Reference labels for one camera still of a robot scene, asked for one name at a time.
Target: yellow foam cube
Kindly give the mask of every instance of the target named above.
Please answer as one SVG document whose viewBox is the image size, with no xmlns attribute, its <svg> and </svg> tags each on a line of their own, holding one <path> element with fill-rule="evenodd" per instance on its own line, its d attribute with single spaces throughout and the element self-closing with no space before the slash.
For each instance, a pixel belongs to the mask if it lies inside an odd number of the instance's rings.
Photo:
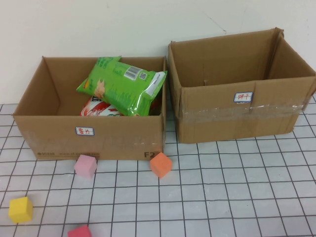
<svg viewBox="0 0 316 237">
<path fill-rule="evenodd" d="M 28 197 L 10 200 L 9 217 L 14 223 L 31 221 L 33 204 Z"/>
</svg>

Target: open cardboard box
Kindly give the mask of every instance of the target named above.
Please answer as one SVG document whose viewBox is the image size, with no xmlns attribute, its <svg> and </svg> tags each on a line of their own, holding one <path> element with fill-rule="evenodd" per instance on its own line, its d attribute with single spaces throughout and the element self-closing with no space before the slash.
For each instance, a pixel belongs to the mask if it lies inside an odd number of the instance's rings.
<svg viewBox="0 0 316 237">
<path fill-rule="evenodd" d="M 289 133 L 316 89 L 278 28 L 171 42 L 168 57 L 181 143 Z"/>
<path fill-rule="evenodd" d="M 161 113 L 146 117 L 81 117 L 89 95 L 76 88 L 97 58 L 43 57 L 15 113 L 15 121 L 38 159 L 149 160 L 165 144 L 166 89 Z M 121 58 L 147 71 L 165 71 L 164 57 Z"/>
</svg>

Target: orange foam cube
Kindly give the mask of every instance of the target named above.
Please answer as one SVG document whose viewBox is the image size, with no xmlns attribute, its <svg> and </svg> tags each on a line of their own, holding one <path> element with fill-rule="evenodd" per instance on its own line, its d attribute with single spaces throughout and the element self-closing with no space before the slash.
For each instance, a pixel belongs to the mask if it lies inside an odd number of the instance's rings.
<svg viewBox="0 0 316 237">
<path fill-rule="evenodd" d="M 159 178 L 165 176 L 172 169 L 172 160 L 170 160 L 164 153 L 160 152 L 150 161 L 150 169 Z"/>
</svg>

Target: cardboard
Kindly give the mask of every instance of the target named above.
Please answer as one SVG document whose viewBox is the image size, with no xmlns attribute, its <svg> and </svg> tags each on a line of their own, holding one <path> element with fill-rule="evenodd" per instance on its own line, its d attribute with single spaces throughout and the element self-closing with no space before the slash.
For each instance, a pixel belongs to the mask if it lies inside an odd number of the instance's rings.
<svg viewBox="0 0 316 237">
<path fill-rule="evenodd" d="M 181 143 L 289 133 L 316 90 L 278 28 L 171 42 L 168 59 Z"/>
<path fill-rule="evenodd" d="M 14 119 L 38 159 L 150 160 L 165 144 L 166 89 L 160 114 L 146 117 L 83 117 L 90 98 L 76 88 L 97 58 L 43 57 L 15 113 Z M 166 70 L 164 57 L 121 58 L 148 71 Z"/>
</svg>

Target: barcode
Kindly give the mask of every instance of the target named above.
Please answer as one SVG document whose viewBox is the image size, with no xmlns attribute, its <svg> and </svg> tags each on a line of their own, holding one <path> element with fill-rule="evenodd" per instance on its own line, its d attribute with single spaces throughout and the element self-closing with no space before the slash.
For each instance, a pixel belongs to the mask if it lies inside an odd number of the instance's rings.
<svg viewBox="0 0 316 237">
<path fill-rule="evenodd" d="M 140 78 L 140 79 L 143 79 L 143 80 L 145 80 L 146 77 L 147 77 L 147 74 L 146 74 L 146 73 L 141 73 L 141 74 L 139 75 L 139 78 Z"/>
<path fill-rule="evenodd" d="M 131 80 L 135 80 L 139 74 L 139 72 L 141 71 L 140 68 L 135 68 L 135 67 L 130 67 L 124 74 L 125 77 L 131 79 Z"/>
</svg>

